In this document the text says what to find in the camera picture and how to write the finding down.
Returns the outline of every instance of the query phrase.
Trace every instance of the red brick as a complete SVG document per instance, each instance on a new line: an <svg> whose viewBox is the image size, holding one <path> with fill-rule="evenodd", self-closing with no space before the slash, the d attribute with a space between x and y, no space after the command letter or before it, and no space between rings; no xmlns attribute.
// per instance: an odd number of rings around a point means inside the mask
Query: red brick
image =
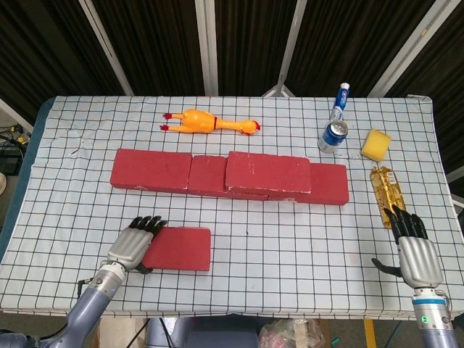
<svg viewBox="0 0 464 348"><path fill-rule="evenodd" d="M311 163L312 191L299 203L343 205L349 201L347 168L344 165Z"/></svg>
<svg viewBox="0 0 464 348"><path fill-rule="evenodd" d="M160 270L209 270L209 228L164 227L153 239L142 263Z"/></svg>
<svg viewBox="0 0 464 348"><path fill-rule="evenodd" d="M185 194L191 158L180 152L119 149L109 182L118 189Z"/></svg>
<svg viewBox="0 0 464 348"><path fill-rule="evenodd" d="M194 156L191 162L188 193L199 196L265 201L268 195L240 194L225 189L227 158L221 156Z"/></svg>
<svg viewBox="0 0 464 348"><path fill-rule="evenodd" d="M310 168L306 157L229 152L225 187L285 199L305 197L311 192Z"/></svg>

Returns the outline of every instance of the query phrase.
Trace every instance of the table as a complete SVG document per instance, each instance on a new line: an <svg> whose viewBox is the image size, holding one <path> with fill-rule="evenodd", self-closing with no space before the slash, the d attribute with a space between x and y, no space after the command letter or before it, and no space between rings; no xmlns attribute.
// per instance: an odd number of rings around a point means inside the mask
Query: table
<svg viewBox="0 0 464 348"><path fill-rule="evenodd" d="M368 131L376 128L392 138L381 164L395 170L408 210L423 218L442 262L445 282L439 288L459 314L464 243L439 158L430 99L349 99L348 138L335 154L324 154L317 140L332 103L332 98L58 96L1 261L0 307L69 312L77 281L94 275L119 231L137 215L157 214L170 226L211 229L210 271L129 273L108 315L413 317L413 291L379 274L370 261L377 256L384 264L399 264L370 184L376 163L360 156ZM253 136L159 130L163 113L189 108L232 120L252 118L262 130ZM343 164L350 202L337 207L116 189L109 177L120 147L291 154Z"/></svg>

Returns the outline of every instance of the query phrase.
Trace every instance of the blue soda can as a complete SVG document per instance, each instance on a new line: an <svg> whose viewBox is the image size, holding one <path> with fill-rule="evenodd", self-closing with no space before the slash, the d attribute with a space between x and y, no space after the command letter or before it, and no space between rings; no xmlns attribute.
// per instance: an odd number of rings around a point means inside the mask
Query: blue soda can
<svg viewBox="0 0 464 348"><path fill-rule="evenodd" d="M330 121L343 119L343 110L345 110L345 105L347 105L348 94L349 83L343 82L340 85L339 93L335 98L335 103L333 104Z"/></svg>
<svg viewBox="0 0 464 348"><path fill-rule="evenodd" d="M348 126L342 120L330 122L324 133L319 138L318 146L322 152L330 154L345 140L348 134Z"/></svg>

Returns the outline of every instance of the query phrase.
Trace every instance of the rubber chicken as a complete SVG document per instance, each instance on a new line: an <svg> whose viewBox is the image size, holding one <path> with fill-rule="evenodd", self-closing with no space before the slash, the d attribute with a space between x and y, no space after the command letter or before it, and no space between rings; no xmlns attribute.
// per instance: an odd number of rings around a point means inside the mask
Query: rubber chicken
<svg viewBox="0 0 464 348"><path fill-rule="evenodd" d="M210 133L214 129L234 129L244 134L253 134L260 130L260 124L256 121L247 120L242 122L226 121L211 115L209 112L200 110L186 110L183 114L165 114L165 119L178 118L181 125L161 125L162 131L178 131L182 133Z"/></svg>

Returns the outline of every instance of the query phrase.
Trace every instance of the floor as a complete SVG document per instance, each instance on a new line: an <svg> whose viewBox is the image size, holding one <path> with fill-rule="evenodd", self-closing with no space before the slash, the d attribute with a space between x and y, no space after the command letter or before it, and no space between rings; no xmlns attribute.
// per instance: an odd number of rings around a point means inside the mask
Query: floor
<svg viewBox="0 0 464 348"><path fill-rule="evenodd" d="M7 214L9 202L15 190L17 177L7 178L7 188L0 195L0 226L3 225ZM366 347L364 324L362 320L329 320L331 339L339 338L335 348ZM377 347L385 347L392 334L397 321L376 320ZM19 315L0 312L0 328L22 332L33 336L45 336L55 332L65 324L63 317L43 317L39 315ZM464 344L464 331L459 330L458 341ZM91 347L91 337L86 341L85 347ZM423 347L417 324L414 321L405 321L394 337L391 348L395 347Z"/></svg>

